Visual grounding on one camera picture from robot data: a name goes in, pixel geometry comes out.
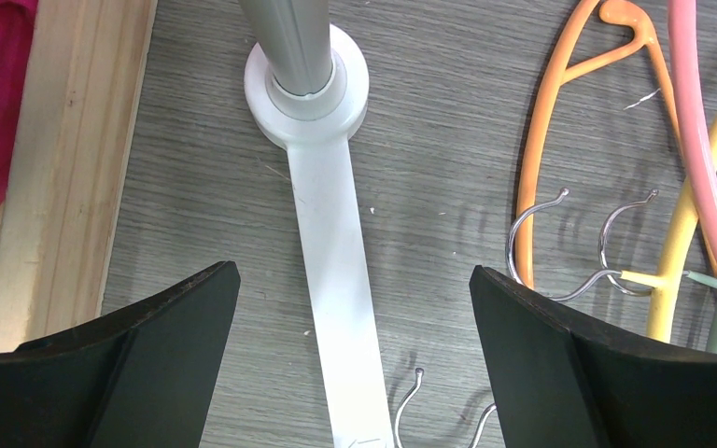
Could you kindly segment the thin pink wire hanger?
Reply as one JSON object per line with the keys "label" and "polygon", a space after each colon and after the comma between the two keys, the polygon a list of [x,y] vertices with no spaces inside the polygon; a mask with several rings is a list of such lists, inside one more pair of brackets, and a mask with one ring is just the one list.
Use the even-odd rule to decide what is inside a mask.
{"label": "thin pink wire hanger", "polygon": [[717,259],[717,165],[701,92],[695,1],[668,3],[668,34],[682,158],[705,240]]}

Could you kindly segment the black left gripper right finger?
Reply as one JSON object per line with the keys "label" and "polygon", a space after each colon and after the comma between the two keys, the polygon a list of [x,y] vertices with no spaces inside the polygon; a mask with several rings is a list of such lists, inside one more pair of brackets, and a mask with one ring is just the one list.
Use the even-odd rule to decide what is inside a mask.
{"label": "black left gripper right finger", "polygon": [[717,447],[717,354],[621,329],[478,266],[470,280],[509,447]]}

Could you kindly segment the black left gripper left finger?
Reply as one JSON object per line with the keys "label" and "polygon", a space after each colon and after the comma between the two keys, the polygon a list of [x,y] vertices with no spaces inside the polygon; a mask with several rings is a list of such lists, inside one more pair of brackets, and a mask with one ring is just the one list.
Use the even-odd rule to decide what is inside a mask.
{"label": "black left gripper left finger", "polygon": [[195,447],[241,277],[220,261],[0,353],[0,447]]}

